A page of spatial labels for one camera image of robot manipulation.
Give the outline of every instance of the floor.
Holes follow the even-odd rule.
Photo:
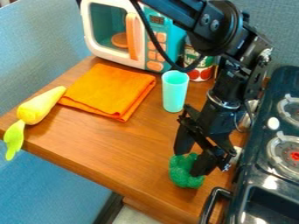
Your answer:
[[[113,224],[161,224],[144,213],[140,213],[130,206],[123,206]]]

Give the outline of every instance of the burner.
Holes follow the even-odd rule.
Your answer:
[[[277,104],[277,109],[284,120],[299,127],[299,98],[286,94],[285,98]]]
[[[267,154],[272,166],[284,174],[299,179],[299,137],[284,136],[277,132],[267,145]]]

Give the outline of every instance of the stove knob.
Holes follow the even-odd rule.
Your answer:
[[[281,123],[279,122],[279,120],[276,117],[269,118],[269,120],[267,122],[267,126],[271,130],[278,130],[280,125],[281,125]]]

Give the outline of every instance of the black stove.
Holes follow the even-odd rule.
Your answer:
[[[299,223],[299,67],[274,72],[258,111],[233,192],[214,189],[200,223],[218,194],[230,200],[223,223]]]

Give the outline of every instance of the microwave door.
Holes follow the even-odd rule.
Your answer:
[[[86,0],[81,13],[87,46],[94,55],[144,69],[144,28],[129,1]]]

